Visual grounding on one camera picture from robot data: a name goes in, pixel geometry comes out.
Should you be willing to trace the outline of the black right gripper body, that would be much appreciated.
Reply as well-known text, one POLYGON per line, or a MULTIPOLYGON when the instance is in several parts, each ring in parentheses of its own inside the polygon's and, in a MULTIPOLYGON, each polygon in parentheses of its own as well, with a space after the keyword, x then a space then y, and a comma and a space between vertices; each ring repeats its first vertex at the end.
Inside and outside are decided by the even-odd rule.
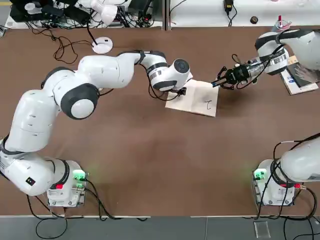
POLYGON ((249 78, 250 73, 245 65, 228 69, 225 73, 225 79, 228 84, 237 84, 242 81, 247 81, 249 78))

